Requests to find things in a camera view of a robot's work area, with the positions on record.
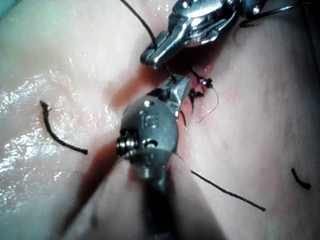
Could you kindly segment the right arm needle driver jaw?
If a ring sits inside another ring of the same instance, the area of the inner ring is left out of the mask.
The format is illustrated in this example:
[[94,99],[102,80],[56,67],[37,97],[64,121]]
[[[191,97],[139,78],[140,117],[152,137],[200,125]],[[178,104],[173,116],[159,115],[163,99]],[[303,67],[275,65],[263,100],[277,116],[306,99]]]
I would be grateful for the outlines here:
[[191,79],[186,76],[175,76],[175,82],[170,90],[170,100],[182,105],[191,89]]
[[178,77],[170,76],[156,88],[156,98],[176,98],[178,95]]

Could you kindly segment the left arm needle driver jaw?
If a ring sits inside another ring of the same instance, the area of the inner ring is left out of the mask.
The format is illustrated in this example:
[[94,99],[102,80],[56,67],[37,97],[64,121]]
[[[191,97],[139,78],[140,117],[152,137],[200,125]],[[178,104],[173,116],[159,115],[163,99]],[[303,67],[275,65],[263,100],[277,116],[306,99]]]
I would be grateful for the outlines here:
[[162,31],[155,43],[149,45],[152,52],[149,54],[149,66],[158,69],[168,62],[188,41],[190,23],[169,23],[167,31]]
[[163,66],[172,55],[173,42],[168,32],[162,31],[141,54],[140,62],[146,66]]

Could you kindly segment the right arm needle driver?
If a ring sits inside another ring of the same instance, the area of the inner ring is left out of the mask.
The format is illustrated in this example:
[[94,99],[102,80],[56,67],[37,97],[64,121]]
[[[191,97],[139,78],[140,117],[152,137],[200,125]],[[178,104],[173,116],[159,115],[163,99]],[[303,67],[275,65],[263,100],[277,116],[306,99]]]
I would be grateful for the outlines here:
[[182,100],[174,94],[146,94],[129,105],[121,119],[117,155],[146,154],[148,164],[166,164],[177,150],[181,105]]

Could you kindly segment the left arm needle driver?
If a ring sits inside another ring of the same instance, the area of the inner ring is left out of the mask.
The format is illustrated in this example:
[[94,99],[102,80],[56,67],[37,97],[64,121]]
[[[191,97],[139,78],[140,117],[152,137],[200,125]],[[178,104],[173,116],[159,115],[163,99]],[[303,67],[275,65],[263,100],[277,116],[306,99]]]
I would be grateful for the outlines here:
[[256,17],[264,0],[178,0],[169,16],[170,41],[194,47],[213,42],[233,27],[238,17]]

